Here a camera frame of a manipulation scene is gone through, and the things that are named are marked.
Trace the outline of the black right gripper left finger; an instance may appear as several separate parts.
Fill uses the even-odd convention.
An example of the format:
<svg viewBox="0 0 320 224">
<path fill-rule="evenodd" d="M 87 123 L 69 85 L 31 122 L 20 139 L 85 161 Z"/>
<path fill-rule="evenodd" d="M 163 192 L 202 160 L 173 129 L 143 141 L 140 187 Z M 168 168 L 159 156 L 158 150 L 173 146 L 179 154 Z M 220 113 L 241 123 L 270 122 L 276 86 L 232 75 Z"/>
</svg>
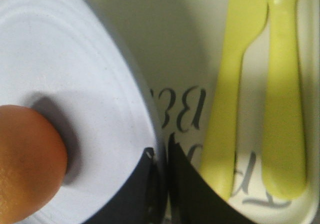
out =
<svg viewBox="0 0 320 224">
<path fill-rule="evenodd" d="M 153 148 L 145 148 L 133 173 L 87 224 L 159 224 L 160 175 Z"/>
</svg>

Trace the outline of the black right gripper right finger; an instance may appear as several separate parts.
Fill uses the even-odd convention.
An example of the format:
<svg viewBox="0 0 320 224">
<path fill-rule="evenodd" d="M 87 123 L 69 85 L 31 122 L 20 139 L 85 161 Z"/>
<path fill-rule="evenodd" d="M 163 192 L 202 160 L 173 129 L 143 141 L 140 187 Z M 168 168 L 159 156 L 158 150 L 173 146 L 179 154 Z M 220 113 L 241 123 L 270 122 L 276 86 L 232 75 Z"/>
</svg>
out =
<svg viewBox="0 0 320 224">
<path fill-rule="evenodd" d="M 251 224 L 220 198 L 188 161 L 175 134 L 168 139 L 168 176 L 175 224 Z"/>
</svg>

